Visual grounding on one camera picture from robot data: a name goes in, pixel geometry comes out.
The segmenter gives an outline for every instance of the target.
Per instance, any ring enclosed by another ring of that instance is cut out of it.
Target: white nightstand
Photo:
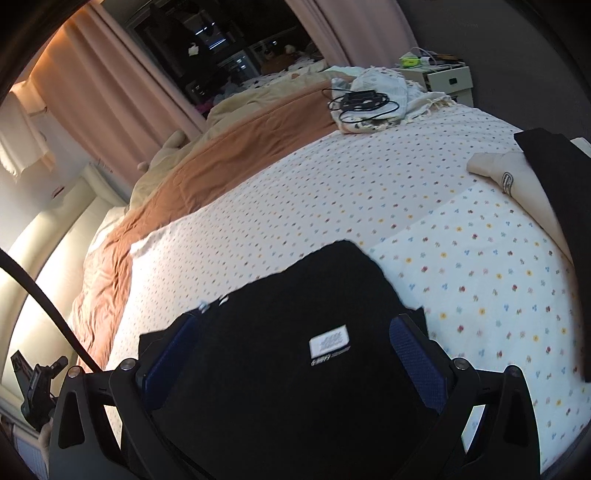
[[[474,106],[472,100],[472,75],[465,63],[448,66],[418,66],[410,69],[395,69],[407,80],[413,80],[431,92],[445,92],[456,102]]]

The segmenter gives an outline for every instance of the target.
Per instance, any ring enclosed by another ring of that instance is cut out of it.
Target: white bedsheet
[[[423,306],[429,337],[476,368],[523,370],[542,469],[591,418],[574,269],[554,241],[491,181],[479,181],[370,249],[402,302]],[[463,439],[469,445],[484,408]]]

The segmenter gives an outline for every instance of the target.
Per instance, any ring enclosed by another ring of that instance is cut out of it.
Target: pink curtain
[[[47,107],[97,160],[127,183],[166,139],[189,139],[204,118],[125,30],[93,0],[58,30],[31,72]]]
[[[417,46],[396,0],[285,0],[331,65],[391,67]]]

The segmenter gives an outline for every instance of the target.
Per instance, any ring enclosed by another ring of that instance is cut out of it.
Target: folded cloth
[[[466,169],[497,182],[503,192],[513,197],[573,262],[556,214],[522,152],[475,153],[468,160]]]
[[[345,75],[349,75],[350,77],[358,77],[361,75],[366,69],[363,67],[329,67],[325,70],[325,72],[341,72]]]
[[[405,80],[396,70],[384,67],[365,69],[352,83],[343,79],[332,80],[332,98],[329,103],[332,118],[344,133],[373,133],[411,122],[414,118],[442,106],[455,105],[444,92],[425,92],[416,82]],[[389,102],[367,112],[344,112],[339,108],[341,97],[348,90],[361,92],[375,90],[388,96]]]
[[[579,284],[583,334],[585,381],[591,381],[591,162],[564,135],[542,128],[515,134],[525,158],[538,177],[564,233]]]
[[[212,477],[390,479],[437,418],[390,344],[408,310],[347,241],[213,302],[164,406],[168,440]]]
[[[41,160],[49,171],[56,163],[20,100],[13,92],[8,92],[0,106],[0,166],[18,179],[25,168],[37,160]]]

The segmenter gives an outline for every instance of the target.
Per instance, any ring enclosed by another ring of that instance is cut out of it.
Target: wall
[[[55,189],[74,180],[87,163],[94,163],[50,113],[34,116],[33,123],[46,136],[56,158],[56,167],[49,172],[37,162],[26,168],[17,182],[0,168],[0,248],[4,250],[11,247],[24,228],[47,206]],[[131,189],[104,166],[99,168],[121,198],[128,200]]]
[[[571,65],[506,0],[398,0],[422,48],[457,55],[475,106],[522,129],[591,138],[591,104]]]

